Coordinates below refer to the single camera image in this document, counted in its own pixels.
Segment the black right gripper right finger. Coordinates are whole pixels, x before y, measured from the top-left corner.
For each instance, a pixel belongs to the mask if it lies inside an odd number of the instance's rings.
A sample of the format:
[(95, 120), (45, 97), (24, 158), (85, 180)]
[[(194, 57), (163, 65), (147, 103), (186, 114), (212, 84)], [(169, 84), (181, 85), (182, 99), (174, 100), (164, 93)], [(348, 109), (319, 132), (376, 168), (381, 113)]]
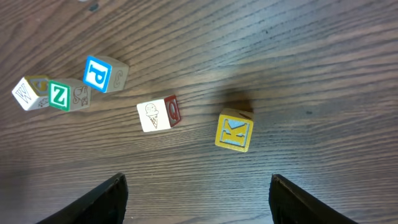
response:
[(278, 224), (356, 224), (280, 174), (272, 175), (269, 206)]

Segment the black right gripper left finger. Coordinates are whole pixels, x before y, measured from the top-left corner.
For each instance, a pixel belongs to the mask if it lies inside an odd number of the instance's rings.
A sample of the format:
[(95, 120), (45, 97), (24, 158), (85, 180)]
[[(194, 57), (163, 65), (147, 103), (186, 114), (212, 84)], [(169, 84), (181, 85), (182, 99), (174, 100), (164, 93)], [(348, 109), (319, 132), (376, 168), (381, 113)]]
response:
[(127, 200), (126, 176), (117, 173), (38, 224), (122, 224)]

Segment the white ice cream block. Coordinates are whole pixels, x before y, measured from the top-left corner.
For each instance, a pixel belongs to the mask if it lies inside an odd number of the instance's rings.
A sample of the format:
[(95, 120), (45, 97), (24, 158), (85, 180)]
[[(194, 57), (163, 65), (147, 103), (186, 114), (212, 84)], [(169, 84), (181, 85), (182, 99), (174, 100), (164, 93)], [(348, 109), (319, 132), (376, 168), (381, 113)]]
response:
[(181, 120), (176, 95), (139, 103), (137, 111), (145, 133), (171, 129)]

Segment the yellow K letter block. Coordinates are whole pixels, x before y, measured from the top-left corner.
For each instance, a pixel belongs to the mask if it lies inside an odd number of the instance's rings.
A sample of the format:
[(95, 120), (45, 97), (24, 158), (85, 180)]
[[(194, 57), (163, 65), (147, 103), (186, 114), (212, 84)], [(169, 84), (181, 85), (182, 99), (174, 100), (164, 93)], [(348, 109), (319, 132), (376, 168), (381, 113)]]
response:
[(248, 152), (254, 127), (254, 113), (224, 108), (218, 118), (215, 145)]

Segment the blue P letter block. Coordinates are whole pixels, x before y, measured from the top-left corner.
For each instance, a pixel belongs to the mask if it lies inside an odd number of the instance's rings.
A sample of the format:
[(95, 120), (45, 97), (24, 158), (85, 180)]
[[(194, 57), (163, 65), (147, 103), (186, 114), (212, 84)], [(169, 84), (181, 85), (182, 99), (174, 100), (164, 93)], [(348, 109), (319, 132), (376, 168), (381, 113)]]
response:
[(86, 58), (83, 83), (102, 93), (124, 89), (130, 66), (108, 56)]

